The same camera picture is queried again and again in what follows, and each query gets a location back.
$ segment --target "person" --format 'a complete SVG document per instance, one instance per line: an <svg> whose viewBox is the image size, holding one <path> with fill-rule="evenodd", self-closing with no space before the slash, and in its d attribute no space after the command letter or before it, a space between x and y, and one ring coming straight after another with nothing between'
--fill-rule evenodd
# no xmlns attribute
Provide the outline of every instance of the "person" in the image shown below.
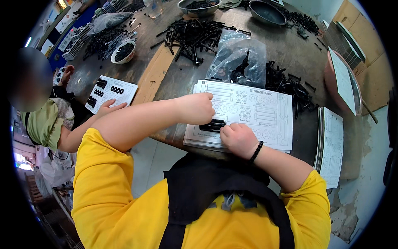
<svg viewBox="0 0 398 249"><path fill-rule="evenodd" d="M116 100L108 100L92 115L75 99L74 93L66 91L73 72L74 67L68 65L58 85L53 86L50 98L39 110L21 112L22 122L34 145L49 147L54 152L57 149L77 152L84 133L97 119L127 105L110 107Z"/></svg>
<svg viewBox="0 0 398 249"><path fill-rule="evenodd" d="M77 153L72 217L85 248L327 248L326 182L307 163L260 146L244 124L224 126L227 148L250 160L224 162L188 153L139 198L133 158L146 136L176 123L203 125L211 93L149 102L94 122ZM267 184L271 176L282 200Z"/></svg>

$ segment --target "white bowl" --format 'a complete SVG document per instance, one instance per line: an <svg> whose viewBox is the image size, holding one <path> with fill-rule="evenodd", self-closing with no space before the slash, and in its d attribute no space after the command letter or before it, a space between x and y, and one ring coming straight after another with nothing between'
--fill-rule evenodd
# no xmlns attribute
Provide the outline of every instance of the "white bowl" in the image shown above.
<svg viewBox="0 0 398 249"><path fill-rule="evenodd" d="M121 46L124 46L124 45L128 44L128 43L131 43L131 44L134 45L133 50L132 50L132 51L129 53L129 55L126 56L124 59L122 59L122 60L116 62L116 61L115 61L115 56L116 56L116 53L118 52L119 48L120 48ZM133 55L134 55L134 53L135 53L135 47L136 47L136 45L135 45L135 42L134 42L134 41L129 40L129 41L123 42L120 46L118 46L118 47L115 49L115 51L113 51L112 56L111 56L111 62L112 62L112 63L115 63L115 64L124 64L124 63L127 63L127 62L131 61L131 59L133 58Z"/></svg>

